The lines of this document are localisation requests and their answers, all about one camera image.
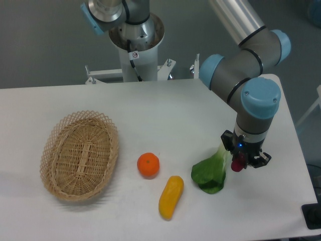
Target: gray floor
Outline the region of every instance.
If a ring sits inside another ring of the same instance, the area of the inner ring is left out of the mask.
[[[107,35],[98,37],[80,12],[83,0],[0,0],[0,88],[83,84],[91,70],[120,68]],[[293,121],[317,99],[321,84],[321,29],[307,19],[305,0],[250,1],[269,29],[281,29],[292,52],[269,73],[281,79]],[[175,78],[190,78],[195,55],[200,61],[220,53],[237,53],[207,0],[150,0],[166,29],[159,64],[177,61]],[[321,111],[315,111],[299,135],[307,163],[321,166]],[[313,170],[320,175],[320,170]]]

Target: toy vegetable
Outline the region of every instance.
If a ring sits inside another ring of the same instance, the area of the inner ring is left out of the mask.
[[[214,194],[224,187],[229,152],[221,144],[217,152],[192,167],[191,177],[204,192]]]

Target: cable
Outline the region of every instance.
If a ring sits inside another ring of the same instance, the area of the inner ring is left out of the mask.
[[[317,168],[321,169],[321,167],[319,167],[319,166],[317,166],[317,165],[313,165],[313,164],[307,164],[307,166],[317,167]]]
[[[130,50],[130,40],[129,40],[129,39],[127,40],[127,52],[128,52],[128,53],[131,52],[131,50]],[[139,81],[139,82],[142,82],[143,79],[142,79],[141,76],[139,75],[139,73],[138,73],[138,71],[137,71],[137,69],[136,69],[136,66],[135,66],[135,64],[134,64],[134,61],[133,61],[133,60],[130,60],[130,64],[131,64],[132,68],[135,70],[135,73],[136,73],[136,76],[137,76],[138,81]]]

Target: red object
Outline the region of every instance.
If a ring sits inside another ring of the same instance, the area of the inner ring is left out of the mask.
[[[234,172],[240,172],[246,165],[245,155],[239,153],[236,158],[232,161],[231,168]]]

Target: orange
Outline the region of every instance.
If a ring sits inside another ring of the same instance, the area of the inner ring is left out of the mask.
[[[153,176],[159,171],[159,159],[153,153],[142,154],[137,160],[137,168],[141,175]]]

